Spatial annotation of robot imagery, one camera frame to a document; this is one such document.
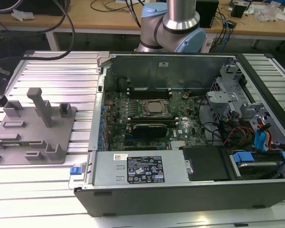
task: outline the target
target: cpu socket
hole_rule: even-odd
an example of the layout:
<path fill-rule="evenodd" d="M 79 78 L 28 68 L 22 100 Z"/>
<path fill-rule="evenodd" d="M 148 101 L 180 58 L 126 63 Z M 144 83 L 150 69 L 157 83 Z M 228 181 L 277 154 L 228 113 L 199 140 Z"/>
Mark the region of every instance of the cpu socket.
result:
<path fill-rule="evenodd" d="M 145 100 L 142 101 L 142 105 L 144 116 L 169 114 L 165 100 Z"/>

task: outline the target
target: motherboard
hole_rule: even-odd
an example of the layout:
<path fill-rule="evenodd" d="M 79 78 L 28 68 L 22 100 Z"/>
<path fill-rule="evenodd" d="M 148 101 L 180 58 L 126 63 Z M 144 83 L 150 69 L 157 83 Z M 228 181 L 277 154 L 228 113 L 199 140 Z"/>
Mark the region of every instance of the motherboard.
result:
<path fill-rule="evenodd" d="M 127 93 L 106 90 L 104 98 L 109 151 L 207 144 L 197 117 L 200 97 L 173 91 L 165 99 L 132 99 Z"/>

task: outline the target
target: warning label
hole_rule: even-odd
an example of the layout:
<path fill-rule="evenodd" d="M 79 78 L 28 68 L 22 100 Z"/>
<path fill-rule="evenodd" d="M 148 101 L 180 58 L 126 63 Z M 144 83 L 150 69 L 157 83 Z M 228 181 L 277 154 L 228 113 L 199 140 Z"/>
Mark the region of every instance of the warning label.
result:
<path fill-rule="evenodd" d="M 165 182 L 162 157 L 128 157 L 127 180 L 130 184 Z"/>
<path fill-rule="evenodd" d="M 115 153 L 113 160 L 127 160 L 128 154 L 127 153 Z"/>

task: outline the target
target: wooden table top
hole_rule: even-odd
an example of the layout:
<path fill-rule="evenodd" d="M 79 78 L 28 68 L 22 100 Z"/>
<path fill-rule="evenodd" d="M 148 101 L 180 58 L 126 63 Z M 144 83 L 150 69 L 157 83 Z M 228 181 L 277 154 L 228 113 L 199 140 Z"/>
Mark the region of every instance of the wooden table top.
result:
<path fill-rule="evenodd" d="M 102 5 L 102 0 L 97 0 L 93 7 L 100 10 L 106 10 Z M 75 28 L 82 29 L 126 29 L 139 30 L 138 26 L 126 12 L 98 12 L 90 8 L 91 0 L 71 0 L 69 16 L 73 21 Z M 223 4 L 229 0 L 220 0 L 220 9 Z M 120 8 L 125 6 L 123 3 L 110 3 L 111 8 Z M 134 6 L 137 17 L 140 19 L 142 6 L 137 4 Z M 285 21 L 258 22 L 254 15 L 243 15 L 240 18 L 232 18 L 230 11 L 224 8 L 221 12 L 229 20 L 237 23 L 233 34 L 245 35 L 269 35 L 269 36 L 285 36 Z M 6 26 L 28 26 L 28 27 L 51 27 L 57 24 L 61 17 L 35 15 L 35 20 L 18 21 L 10 14 L 0 14 L 0 21 Z M 69 28 L 70 25 L 65 19 L 61 27 Z M 221 23 L 215 19 L 211 28 L 205 28 L 207 33 L 220 33 L 222 30 Z"/>

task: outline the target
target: screw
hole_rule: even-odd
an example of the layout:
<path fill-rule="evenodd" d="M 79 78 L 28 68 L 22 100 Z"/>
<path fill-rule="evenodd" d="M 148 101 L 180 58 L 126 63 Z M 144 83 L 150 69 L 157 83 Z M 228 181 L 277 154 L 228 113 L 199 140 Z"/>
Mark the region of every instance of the screw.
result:
<path fill-rule="evenodd" d="M 191 167 L 187 167 L 187 173 L 188 174 L 193 174 L 193 169 Z"/>

